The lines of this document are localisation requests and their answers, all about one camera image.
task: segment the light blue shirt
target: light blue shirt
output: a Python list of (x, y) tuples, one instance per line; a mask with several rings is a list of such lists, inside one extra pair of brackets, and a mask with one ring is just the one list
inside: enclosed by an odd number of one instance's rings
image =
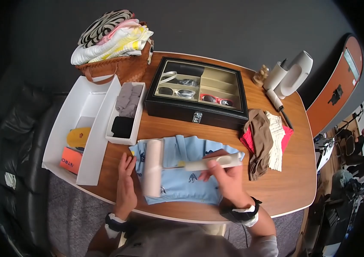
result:
[[(197, 161), (205, 155), (219, 149), (225, 149), (228, 153), (239, 152), (222, 143), (199, 139), (197, 136), (183, 137), (182, 135), (165, 137), (163, 167), (175, 167), (181, 162)], [(136, 145), (129, 147), (136, 156), (135, 170), (139, 180), (143, 179), (145, 164), (146, 140), (139, 141)], [(241, 152), (240, 160), (245, 154)], [(198, 180), (200, 171), (187, 172), (185, 169), (162, 170), (161, 196), (145, 197), (148, 204), (162, 202), (200, 202), (218, 205), (222, 195), (218, 190), (218, 182), (215, 177), (210, 177), (208, 182)]]

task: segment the white storage box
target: white storage box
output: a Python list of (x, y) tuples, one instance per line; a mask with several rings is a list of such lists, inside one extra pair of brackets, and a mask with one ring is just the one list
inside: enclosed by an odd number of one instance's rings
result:
[(139, 125), (140, 125), (140, 118), (142, 117), (142, 111), (143, 111), (143, 101), (146, 96), (146, 86), (145, 86), (145, 83), (143, 83), (143, 82), (132, 82), (132, 85), (133, 86), (143, 85), (143, 88), (142, 88), (142, 93), (140, 94), (138, 107), (136, 108), (131, 137), (128, 139), (125, 139), (125, 138), (115, 137), (115, 135), (113, 134), (113, 132), (112, 132), (113, 121), (115, 120), (116, 117), (119, 116), (119, 112), (114, 107), (112, 110), (110, 119), (109, 119), (109, 123), (107, 125), (107, 129), (106, 129), (106, 139), (111, 143), (118, 143), (118, 144), (122, 144), (122, 145), (130, 145), (130, 146), (136, 145), (136, 140), (138, 138)]
[[(72, 185), (97, 185), (105, 155), (106, 127), (121, 90), (118, 77), (104, 85), (95, 85), (80, 76), (65, 99), (52, 127), (42, 159), (42, 167)], [(75, 174), (59, 166), (66, 136), (76, 127), (92, 126), (79, 172)]]

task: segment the left hand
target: left hand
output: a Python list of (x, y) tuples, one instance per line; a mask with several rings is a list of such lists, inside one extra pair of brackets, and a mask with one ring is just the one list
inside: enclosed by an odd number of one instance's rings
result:
[(122, 154), (118, 167), (119, 179), (118, 190), (116, 193), (116, 208), (114, 214), (116, 217), (126, 220), (131, 211), (136, 208), (138, 199), (133, 189), (133, 180), (131, 174), (135, 167), (136, 157), (127, 157), (126, 153)]

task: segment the hand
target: hand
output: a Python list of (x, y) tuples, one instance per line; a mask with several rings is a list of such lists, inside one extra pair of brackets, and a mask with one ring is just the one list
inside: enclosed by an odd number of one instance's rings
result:
[[(208, 154), (205, 158), (229, 154), (224, 149)], [(207, 163), (209, 170), (202, 171), (198, 179), (208, 181), (210, 176), (215, 176), (219, 183), (219, 190), (223, 197), (230, 200), (237, 208), (248, 208), (250, 204), (255, 205), (253, 199), (243, 190), (242, 187), (242, 166), (223, 169), (215, 160)]]
[(136, 157), (128, 157), (123, 153), (119, 162), (118, 189), (116, 193), (116, 208), (114, 214), (116, 217), (126, 220), (129, 213), (136, 207), (138, 200), (135, 190), (133, 189), (133, 180), (131, 174), (135, 167)]

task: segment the metal clasp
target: metal clasp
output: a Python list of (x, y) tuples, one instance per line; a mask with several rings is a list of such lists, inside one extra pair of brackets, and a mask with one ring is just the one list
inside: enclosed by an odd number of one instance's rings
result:
[(194, 123), (200, 123), (200, 120), (202, 119), (202, 113), (201, 112), (198, 112), (196, 111), (194, 113), (194, 117), (192, 118), (192, 122)]

